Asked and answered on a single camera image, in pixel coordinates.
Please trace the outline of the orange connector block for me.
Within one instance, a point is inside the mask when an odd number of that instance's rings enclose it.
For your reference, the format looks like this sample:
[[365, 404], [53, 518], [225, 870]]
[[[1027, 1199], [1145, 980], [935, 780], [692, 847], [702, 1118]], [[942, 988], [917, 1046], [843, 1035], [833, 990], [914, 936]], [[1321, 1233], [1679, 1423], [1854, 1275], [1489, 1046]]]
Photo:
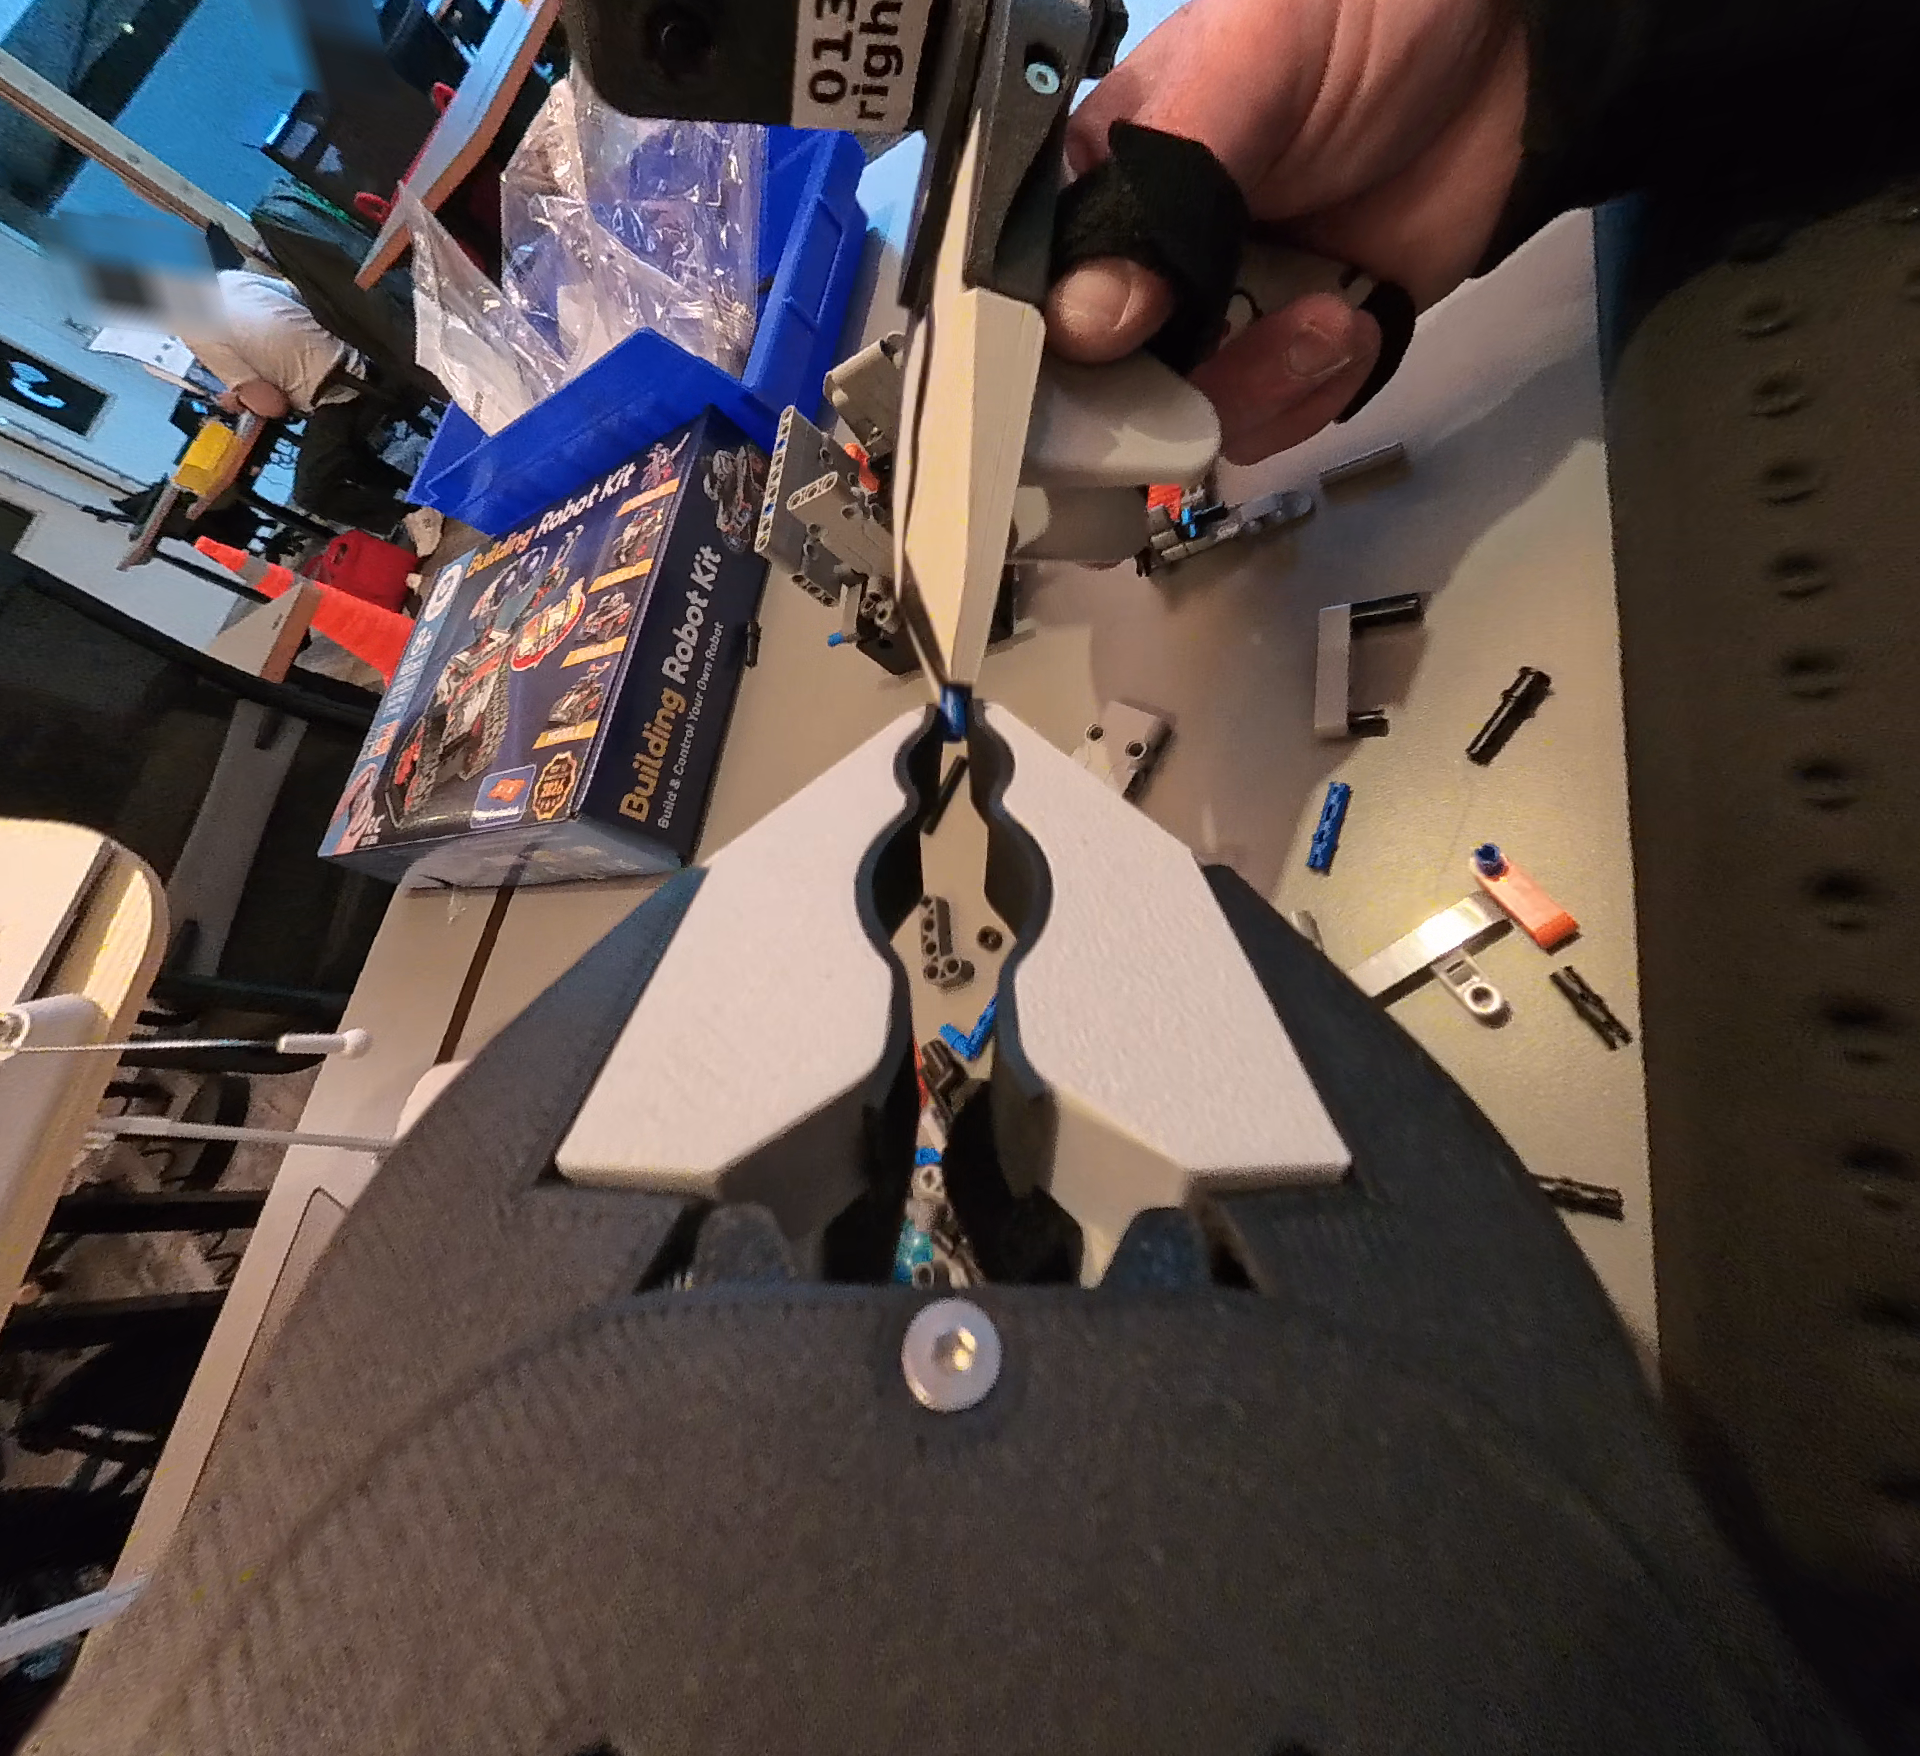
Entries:
[[1471, 869], [1480, 890], [1537, 950], [1552, 953], [1580, 936], [1578, 918], [1497, 842], [1478, 844]]

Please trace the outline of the wooden background desk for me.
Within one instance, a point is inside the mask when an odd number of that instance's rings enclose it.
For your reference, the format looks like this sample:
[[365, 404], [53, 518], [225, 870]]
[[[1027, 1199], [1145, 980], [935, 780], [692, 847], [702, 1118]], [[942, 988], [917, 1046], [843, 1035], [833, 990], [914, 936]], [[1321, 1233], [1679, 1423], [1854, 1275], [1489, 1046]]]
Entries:
[[562, 0], [502, 0], [466, 76], [453, 90], [440, 119], [393, 190], [380, 234], [357, 267], [355, 287], [369, 293], [401, 263], [411, 230], [401, 202], [441, 212], [469, 205], [484, 232], [483, 263], [499, 260], [499, 174], [494, 143], [533, 76], [541, 51], [561, 16]]

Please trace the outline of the person's right forearm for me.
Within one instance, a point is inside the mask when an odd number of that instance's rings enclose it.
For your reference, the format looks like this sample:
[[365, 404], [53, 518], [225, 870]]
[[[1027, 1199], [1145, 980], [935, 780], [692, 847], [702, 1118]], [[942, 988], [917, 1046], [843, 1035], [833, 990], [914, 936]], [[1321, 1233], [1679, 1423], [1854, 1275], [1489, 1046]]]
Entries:
[[1522, 160], [1489, 269], [1573, 208], [1916, 157], [1919, 0], [1515, 0]]

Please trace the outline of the grey partly built model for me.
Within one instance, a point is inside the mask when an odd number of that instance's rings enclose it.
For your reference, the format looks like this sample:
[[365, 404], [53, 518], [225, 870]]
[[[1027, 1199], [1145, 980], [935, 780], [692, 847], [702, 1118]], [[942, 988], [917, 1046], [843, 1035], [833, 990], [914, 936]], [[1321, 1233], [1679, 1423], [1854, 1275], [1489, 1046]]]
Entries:
[[910, 671], [894, 588], [892, 475], [900, 432], [900, 331], [828, 375], [826, 392], [850, 439], [781, 416], [754, 548], [840, 617], [835, 640], [896, 675]]

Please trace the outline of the black short pin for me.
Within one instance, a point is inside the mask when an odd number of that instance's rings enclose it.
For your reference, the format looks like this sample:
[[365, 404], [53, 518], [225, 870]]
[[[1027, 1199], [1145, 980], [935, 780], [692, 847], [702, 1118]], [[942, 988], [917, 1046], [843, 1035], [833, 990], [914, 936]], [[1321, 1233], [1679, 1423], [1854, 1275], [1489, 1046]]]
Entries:
[[1595, 1039], [1600, 1039], [1604, 1049], [1619, 1050], [1633, 1043], [1633, 1031], [1627, 1027], [1627, 1024], [1614, 1012], [1608, 997], [1595, 990], [1578, 968], [1563, 966], [1552, 969], [1550, 982], [1572, 1008], [1572, 1012], [1581, 1020], [1581, 1024]]

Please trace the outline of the blue robot kit box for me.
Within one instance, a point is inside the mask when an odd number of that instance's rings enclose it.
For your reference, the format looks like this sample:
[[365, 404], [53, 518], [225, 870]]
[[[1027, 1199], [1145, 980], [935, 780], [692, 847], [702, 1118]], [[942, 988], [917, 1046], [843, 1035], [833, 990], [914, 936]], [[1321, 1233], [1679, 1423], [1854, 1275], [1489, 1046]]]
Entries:
[[323, 859], [441, 886], [687, 866], [769, 574], [769, 471], [709, 404], [443, 568]]

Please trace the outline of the orange ribbed beam assembly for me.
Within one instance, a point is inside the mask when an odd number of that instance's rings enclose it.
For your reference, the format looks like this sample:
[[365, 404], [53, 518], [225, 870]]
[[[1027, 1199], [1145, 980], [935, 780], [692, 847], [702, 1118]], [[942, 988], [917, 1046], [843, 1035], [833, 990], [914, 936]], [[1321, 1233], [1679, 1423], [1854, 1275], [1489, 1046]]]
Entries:
[[1307, 520], [1316, 506], [1317, 496], [1296, 490], [1227, 501], [1200, 485], [1153, 485], [1145, 491], [1148, 541], [1136, 559], [1137, 572], [1149, 576], [1222, 544]]

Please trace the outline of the pile of small building parts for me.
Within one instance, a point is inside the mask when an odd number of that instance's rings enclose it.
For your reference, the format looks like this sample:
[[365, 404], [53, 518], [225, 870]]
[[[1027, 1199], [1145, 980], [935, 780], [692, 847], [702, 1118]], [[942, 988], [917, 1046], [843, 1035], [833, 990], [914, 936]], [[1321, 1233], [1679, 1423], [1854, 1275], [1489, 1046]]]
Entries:
[[997, 1000], [972, 1025], [947, 1021], [916, 1046], [920, 1111], [896, 1250], [896, 1281], [908, 1289], [972, 1289], [983, 1279], [966, 1230], [949, 1193], [949, 1138], [965, 1098], [980, 1082]]

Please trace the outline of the grey rectangular panel piece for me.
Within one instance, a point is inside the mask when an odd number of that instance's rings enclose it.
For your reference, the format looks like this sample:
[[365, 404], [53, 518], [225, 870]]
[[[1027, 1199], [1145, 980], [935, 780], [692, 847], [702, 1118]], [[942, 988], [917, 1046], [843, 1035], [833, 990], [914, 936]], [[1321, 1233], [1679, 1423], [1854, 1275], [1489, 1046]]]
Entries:
[[1109, 699], [1088, 726], [1072, 760], [1080, 761], [1109, 792], [1131, 803], [1153, 771], [1175, 733], [1155, 709]]

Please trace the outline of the dark grey angled beam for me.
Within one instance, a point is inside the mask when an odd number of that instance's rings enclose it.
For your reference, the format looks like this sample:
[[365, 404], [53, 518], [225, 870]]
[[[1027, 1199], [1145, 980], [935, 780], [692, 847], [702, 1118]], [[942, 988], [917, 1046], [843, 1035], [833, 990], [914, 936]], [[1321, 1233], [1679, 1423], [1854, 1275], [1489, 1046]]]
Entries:
[[974, 922], [942, 892], [927, 892], [916, 915], [921, 980], [940, 993], [958, 993], [998, 976], [1004, 927], [991, 915]]

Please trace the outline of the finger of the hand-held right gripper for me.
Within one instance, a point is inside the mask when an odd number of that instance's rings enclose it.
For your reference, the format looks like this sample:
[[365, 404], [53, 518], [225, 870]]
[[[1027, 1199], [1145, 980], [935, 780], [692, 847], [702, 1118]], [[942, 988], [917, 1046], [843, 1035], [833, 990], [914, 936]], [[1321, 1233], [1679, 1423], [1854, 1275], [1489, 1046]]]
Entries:
[[972, 490], [968, 546], [940, 578], [903, 578], [903, 617], [932, 688], [970, 688], [985, 658], [1020, 482], [1022, 447], [1042, 359], [1039, 311], [989, 289], [970, 289]]
[[980, 116], [972, 113], [953, 176], [929, 299], [908, 343], [896, 482], [900, 578], [940, 578], [956, 565], [956, 559], [942, 555], [949, 541], [958, 538], [961, 548], [968, 546], [972, 395], [965, 373], [972, 369], [972, 307], [966, 263], [979, 147]]

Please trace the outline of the grey bracket frame piece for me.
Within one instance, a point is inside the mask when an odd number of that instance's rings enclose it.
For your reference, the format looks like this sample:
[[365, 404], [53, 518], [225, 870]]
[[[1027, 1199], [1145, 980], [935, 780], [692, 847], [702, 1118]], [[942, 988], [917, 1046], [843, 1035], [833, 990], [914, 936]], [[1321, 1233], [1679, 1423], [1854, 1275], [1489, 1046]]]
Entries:
[[1319, 741], [1388, 736], [1390, 719], [1382, 708], [1359, 708], [1350, 702], [1354, 648], [1362, 634], [1420, 625], [1426, 618], [1424, 593], [1395, 593], [1388, 596], [1337, 602], [1317, 615], [1311, 733]]

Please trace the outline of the black office chair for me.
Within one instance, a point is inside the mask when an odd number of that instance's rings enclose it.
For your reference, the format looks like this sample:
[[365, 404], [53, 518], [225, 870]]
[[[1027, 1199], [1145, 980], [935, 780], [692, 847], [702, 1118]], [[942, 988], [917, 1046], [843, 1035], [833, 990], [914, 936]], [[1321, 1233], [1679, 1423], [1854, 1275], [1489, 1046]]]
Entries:
[[417, 360], [415, 289], [406, 263], [373, 287], [357, 285], [372, 237], [294, 180], [280, 180], [250, 210], [252, 228], [315, 320], [365, 357], [376, 375], [413, 398], [449, 403]]

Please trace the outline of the person's right hand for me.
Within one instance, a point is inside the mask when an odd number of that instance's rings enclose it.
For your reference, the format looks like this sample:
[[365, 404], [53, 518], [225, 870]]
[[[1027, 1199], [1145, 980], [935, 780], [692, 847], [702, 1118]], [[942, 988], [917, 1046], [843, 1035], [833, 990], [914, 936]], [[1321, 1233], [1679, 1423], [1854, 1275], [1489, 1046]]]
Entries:
[[1191, 0], [1070, 122], [1070, 170], [1117, 122], [1206, 144], [1290, 248], [1424, 311], [1486, 254], [1522, 162], [1520, 0]]

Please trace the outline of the clear plastic bags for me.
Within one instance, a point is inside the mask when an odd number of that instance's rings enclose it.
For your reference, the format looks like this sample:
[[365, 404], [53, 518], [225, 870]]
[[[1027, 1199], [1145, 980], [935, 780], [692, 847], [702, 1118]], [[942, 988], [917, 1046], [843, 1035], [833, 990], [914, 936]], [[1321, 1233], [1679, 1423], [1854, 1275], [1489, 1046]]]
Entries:
[[760, 124], [632, 119], [555, 84], [499, 186], [501, 263], [484, 275], [403, 186], [415, 354], [484, 433], [653, 333], [740, 377], [758, 328]]

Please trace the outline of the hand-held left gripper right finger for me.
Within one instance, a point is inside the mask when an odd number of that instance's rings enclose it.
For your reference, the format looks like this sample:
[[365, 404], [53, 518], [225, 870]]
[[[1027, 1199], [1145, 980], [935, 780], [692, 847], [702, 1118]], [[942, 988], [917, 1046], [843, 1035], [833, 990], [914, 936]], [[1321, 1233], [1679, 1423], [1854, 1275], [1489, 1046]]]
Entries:
[[1198, 859], [1004, 706], [970, 714], [994, 1132], [1085, 1254], [1148, 1212], [1344, 1182], [1351, 1153]]

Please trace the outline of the white book stand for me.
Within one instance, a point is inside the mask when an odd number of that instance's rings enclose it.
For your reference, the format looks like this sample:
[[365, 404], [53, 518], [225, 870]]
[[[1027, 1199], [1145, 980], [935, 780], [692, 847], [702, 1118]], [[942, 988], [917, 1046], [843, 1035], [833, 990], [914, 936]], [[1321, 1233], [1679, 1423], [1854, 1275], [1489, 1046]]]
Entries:
[[5, 820], [3, 1309], [18, 1311], [36, 1250], [82, 1155], [133, 1118], [105, 1113], [131, 1024], [169, 938], [145, 861], [76, 824]]

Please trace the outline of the red bag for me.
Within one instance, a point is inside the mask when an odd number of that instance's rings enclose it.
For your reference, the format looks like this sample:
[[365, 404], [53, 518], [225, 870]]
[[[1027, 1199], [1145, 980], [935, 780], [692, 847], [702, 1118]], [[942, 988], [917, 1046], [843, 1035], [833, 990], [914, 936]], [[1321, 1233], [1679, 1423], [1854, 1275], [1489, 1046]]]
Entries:
[[415, 618], [406, 605], [415, 570], [410, 544], [363, 528], [334, 537], [301, 565], [301, 574], [321, 588], [310, 628], [388, 681], [413, 637]]

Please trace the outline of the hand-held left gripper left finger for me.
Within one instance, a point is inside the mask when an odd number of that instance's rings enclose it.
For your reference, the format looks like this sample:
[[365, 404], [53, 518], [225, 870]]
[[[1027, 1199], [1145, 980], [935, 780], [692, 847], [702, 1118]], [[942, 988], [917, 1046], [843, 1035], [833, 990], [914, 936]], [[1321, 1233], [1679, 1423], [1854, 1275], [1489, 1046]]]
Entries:
[[568, 1184], [760, 1205], [790, 1240], [867, 1190], [867, 1118], [906, 1063], [916, 771], [940, 744], [912, 709], [709, 857], [556, 1148]]

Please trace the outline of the black long pin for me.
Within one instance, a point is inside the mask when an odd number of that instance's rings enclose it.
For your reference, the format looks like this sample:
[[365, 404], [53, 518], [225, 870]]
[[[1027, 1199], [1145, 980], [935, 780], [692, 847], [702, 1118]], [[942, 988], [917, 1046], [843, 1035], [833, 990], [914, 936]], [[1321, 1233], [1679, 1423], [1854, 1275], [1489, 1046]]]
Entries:
[[1477, 733], [1468, 739], [1465, 747], [1467, 760], [1477, 766], [1486, 766], [1492, 760], [1499, 760], [1506, 744], [1516, 736], [1526, 722], [1529, 722], [1550, 698], [1552, 675], [1545, 670], [1522, 666], [1513, 681], [1500, 689], [1500, 698], [1486, 718], [1486, 722], [1477, 727]]

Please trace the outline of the blue plastic bin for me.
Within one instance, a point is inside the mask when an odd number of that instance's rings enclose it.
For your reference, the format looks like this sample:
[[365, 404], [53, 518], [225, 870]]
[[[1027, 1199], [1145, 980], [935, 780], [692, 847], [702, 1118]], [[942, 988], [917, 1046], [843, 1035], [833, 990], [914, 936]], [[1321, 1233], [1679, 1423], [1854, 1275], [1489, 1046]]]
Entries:
[[410, 501], [502, 534], [659, 438], [720, 408], [760, 447], [781, 416], [816, 417], [840, 359], [867, 218], [856, 196], [865, 155], [852, 133], [771, 126], [757, 262], [758, 323], [742, 377], [653, 331], [637, 331], [517, 421], [483, 432], [453, 404]]

